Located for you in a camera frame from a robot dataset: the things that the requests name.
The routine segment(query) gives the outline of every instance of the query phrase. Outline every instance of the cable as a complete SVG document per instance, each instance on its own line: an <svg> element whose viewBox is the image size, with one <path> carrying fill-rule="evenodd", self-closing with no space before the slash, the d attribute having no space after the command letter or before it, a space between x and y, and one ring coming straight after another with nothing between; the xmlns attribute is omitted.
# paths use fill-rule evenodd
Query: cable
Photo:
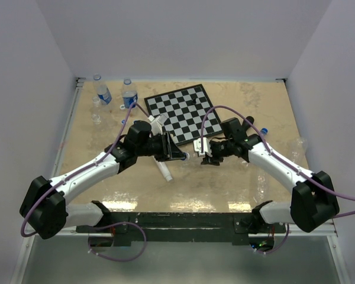
<svg viewBox="0 0 355 284"><path fill-rule="evenodd" d="M57 189L59 186L61 186L62 184L64 184L66 181L70 180L71 178L73 178L74 176L84 172L85 170L88 170L90 169L91 167L95 166L96 164L100 164L106 157L108 157L110 155L110 153L112 152L113 148L115 147L115 145L118 143L118 140L120 139L121 137L121 134L122 132L124 131L124 128L125 128L125 125L126 125L126 122L128 121L129 119L129 115L130 115L130 112L132 110L132 107L136 105L138 106L143 113L145 113L147 115L147 113L144 111L144 109L136 102L133 102L130 106L129 106L129 109L126 113L126 117L125 117L125 122L124 124L121 126L121 129L116 137L116 139L114 140L114 143L112 144L112 146L109 148L109 150L105 153L105 155L103 155L99 160L96 161L96 163L91 163L91 164L88 164L86 165L85 167L82 167L81 169L73 172L72 174L70 174L69 176L66 176L65 178L65 181L61 180L60 182L56 183L55 185L53 185L48 191L46 191L35 203L34 205L30 208L30 210L28 211L28 214L26 214L25 218L24 218L24 221L22 222L22 225L21 225L21 235L24 237L24 238L27 238L27 237L31 237L32 235L35 235L37 232L32 232L30 234L26 234L25 233L25 227L26 227L26 224L27 222L29 221L29 218L31 216L31 214L33 214L33 212L36 210L36 208L40 205L40 203L55 189Z"/></svg>
<svg viewBox="0 0 355 284"><path fill-rule="evenodd" d="M268 151L269 154L271 154L271 156L273 156L276 160L280 161L281 163L283 163L285 166L287 166L288 168L290 168L291 170L293 170L294 172L296 172L297 174L301 175L303 178L305 178L306 180L310 181L313 185L317 186L318 188L326 191L329 194L335 195L337 197L343 198L343 199L348 199L351 201L355 201L355 197L353 196L349 196L343 193L339 193L339 192L334 192L331 189L326 188L325 186L319 184L318 182L316 182L315 180L313 180L311 177L307 176L306 174L304 174L303 172L300 172L296 167L294 167L293 165L291 165L290 163L286 162L285 160L283 160L282 158L280 158L277 154L275 154L273 151L271 151L270 147L268 146L266 140L264 139L263 135L261 134L261 132L249 121L246 119L246 117L244 117L243 115L241 115L239 112L233 110L232 108L229 108L227 106L224 105L216 105L213 106L209 111L206 112L202 123L201 123L201 145L204 144L204 122L206 121L208 115L216 108L224 108L227 109L229 111L232 111L233 113L239 115L245 122L247 122L250 127L253 128L253 130L256 131L256 133L260 136L260 138L262 139L262 143L264 144L266 150ZM355 214L355 211L353 212L348 212L347 214L349 215L353 215Z"/></svg>
<svg viewBox="0 0 355 284"><path fill-rule="evenodd" d="M286 234L285 234L285 237L282 240L282 242L280 244L278 244L276 247L274 247L273 249L271 249L269 251L263 251L262 253L263 254L270 254L270 253L273 253L274 251L278 250L279 248L281 248L285 244L286 240L288 239L288 235L289 235L289 224L287 223Z"/></svg>
<svg viewBox="0 0 355 284"><path fill-rule="evenodd" d="M118 225L124 225L124 224L128 224L128 225L132 225L133 227L137 228L138 230L141 231L142 235L143 235L143 246L142 249L140 250L139 253L137 253L135 256L129 257L128 259L116 259L114 257L110 257L110 256L106 256L104 254L98 253L97 251L95 251L92 247L91 244L89 243L89 239L88 239L88 253L92 252L93 254L95 254L96 256L102 257L103 259L107 259L107 260L112 260L113 262L130 262L138 257L140 257L144 250L146 249L147 246L147 240L146 240L146 234L143 231L143 229L138 226L136 223L132 223L132 222L118 222L112 225L108 225L108 226L104 226L104 227L98 227L98 228L93 228L95 230L105 230L105 229L109 229L109 228L113 228L116 227Z"/></svg>
<svg viewBox="0 0 355 284"><path fill-rule="evenodd" d="M341 217L346 217L346 216L351 216L351 215L355 215L355 210L354 211L350 211L350 212L346 212L346 213L342 213L342 214L338 214L336 216L334 216L333 218L341 218Z"/></svg>

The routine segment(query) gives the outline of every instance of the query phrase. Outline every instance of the table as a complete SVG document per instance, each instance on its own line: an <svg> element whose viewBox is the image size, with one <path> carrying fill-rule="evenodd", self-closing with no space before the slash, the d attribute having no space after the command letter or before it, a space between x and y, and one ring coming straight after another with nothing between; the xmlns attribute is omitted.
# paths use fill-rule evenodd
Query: table
<svg viewBox="0 0 355 284"><path fill-rule="evenodd" d="M203 84L213 105L226 105L244 116L252 115L255 126L266 127L267 141L283 155L288 154L287 142L299 137L291 104L283 82L135 82L139 103L146 108L143 98ZM122 104L120 81L107 82L113 100L113 110L104 115L106 127L97 131L92 120L92 82L85 82L65 143L61 174L69 172L96 157L111 144L121 127L126 111ZM235 115L218 109L220 119ZM131 114L126 134L134 120L147 120L141 111ZM193 145L180 147L193 156ZM140 157L135 165L120 175L99 182L78 196L73 203L85 204L99 200L111 211L139 212L250 212L257 205L254 200L256 167L245 166L236 157L225 158L220 167L201 166L201 159L188 162L172 161L167 166L173 180L166 182L151 157ZM304 159L301 166L307 167ZM269 196L278 202L290 201L290 194L272 177Z"/></svg>

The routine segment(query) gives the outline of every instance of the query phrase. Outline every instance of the metal frame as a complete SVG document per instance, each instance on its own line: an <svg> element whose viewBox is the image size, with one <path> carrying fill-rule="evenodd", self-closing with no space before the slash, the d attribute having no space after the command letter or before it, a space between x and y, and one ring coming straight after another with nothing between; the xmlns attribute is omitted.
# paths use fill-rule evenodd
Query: metal frame
<svg viewBox="0 0 355 284"><path fill-rule="evenodd" d="M77 78L76 79L76 89L75 93L73 96L73 101L72 101L72 106L70 109L70 115L68 116L68 119L66 121L66 125L64 127L64 132L61 140L61 145L63 145L56 156L55 162L54 162L54 168L52 171L52 176L56 176L59 174L60 167L63 163L63 156L64 156L64 151L65 151L65 145L64 142L68 139L68 136L70 134L72 122L76 113L76 108L80 99L80 93L82 91L82 87L84 84L85 78ZM58 235L62 236L74 236L74 235L86 235L90 237L110 237L110 233L77 233L76 232L76 227L75 228L65 228L62 229ZM284 233L277 233L275 234L276 236L284 236ZM334 264L337 269L338 277L340 280L341 284L349 284L351 283L347 268L346 268L346 263L344 261L343 255L341 253L341 250L338 245L338 238L337 238L337 233L335 230L334 222L332 220L329 220L325 224L321 225L317 229L315 229L311 233L305 233L301 231L296 225L291 225L290 226L290 237L302 237L302 236L325 236L328 239L329 247L331 250L331 254L333 256ZM255 236L258 237L267 237L267 234L257 234ZM25 238L22 242L20 253L18 256L17 264L14 270L14 274L12 275L11 279L11 284L17 284L17 283L22 283L25 270L27 267L28 259L31 253L31 249L34 243L34 236L30 238Z"/></svg>
<svg viewBox="0 0 355 284"><path fill-rule="evenodd" d="M60 167L63 163L63 156L64 156L64 150L65 150L64 149L64 147L65 147L64 142L68 139L68 136L71 131L72 121L73 121L75 113L76 113L76 108L78 106L78 102L80 99L80 93L82 91L84 81L85 81L85 78L77 78L76 79L76 88L75 88L75 92L73 94L73 99L72 99L72 103L71 103L71 107L70 107L70 111L69 111L69 116L66 121L66 125L64 126L62 139L60 142L60 145L62 145L62 147L59 147L59 150L58 150L55 162L54 162L54 167L51 172L51 176L57 176L59 174ZM26 231L26 233L32 232L32 230L30 230L28 226L25 229L25 231ZM17 264L16 264L16 267L15 267L13 275L12 275L11 284L22 283L22 280L25 275L25 270L26 270L26 267L28 264L28 260L30 257L31 248L33 247L34 237L35 236L29 237L29 238L24 238L22 241L20 253L17 258Z"/></svg>

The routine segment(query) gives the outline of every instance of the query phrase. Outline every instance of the chessboard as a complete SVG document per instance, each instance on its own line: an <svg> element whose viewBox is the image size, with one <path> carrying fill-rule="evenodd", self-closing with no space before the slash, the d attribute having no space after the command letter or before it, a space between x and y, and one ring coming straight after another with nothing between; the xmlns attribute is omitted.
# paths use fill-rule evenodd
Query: chessboard
<svg viewBox="0 0 355 284"><path fill-rule="evenodd" d="M166 131L177 139L176 145L188 144L201 135L201 122L206 112L213 107L204 87L195 85L160 95L145 98L149 114L154 117L165 115ZM204 136L222 133L220 118L214 110L204 124Z"/></svg>

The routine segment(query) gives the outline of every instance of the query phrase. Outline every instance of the blue label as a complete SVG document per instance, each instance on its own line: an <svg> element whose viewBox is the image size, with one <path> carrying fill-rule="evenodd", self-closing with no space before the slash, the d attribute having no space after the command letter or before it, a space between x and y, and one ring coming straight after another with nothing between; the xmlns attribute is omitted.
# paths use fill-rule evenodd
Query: blue label
<svg viewBox="0 0 355 284"><path fill-rule="evenodd" d="M130 105L134 102L134 101L138 101L138 93L136 93L135 96L132 96L130 98L123 98L124 99L124 105L126 108L129 108Z"/></svg>
<svg viewBox="0 0 355 284"><path fill-rule="evenodd" d="M100 100L101 100L101 103L102 103L103 105L109 104L109 103L111 102L111 100L112 100L112 95L111 95L111 93L110 93L110 91L109 91L108 88L107 88L105 94L103 94L103 95L98 95L98 96L99 96L99 98L100 98Z"/></svg>

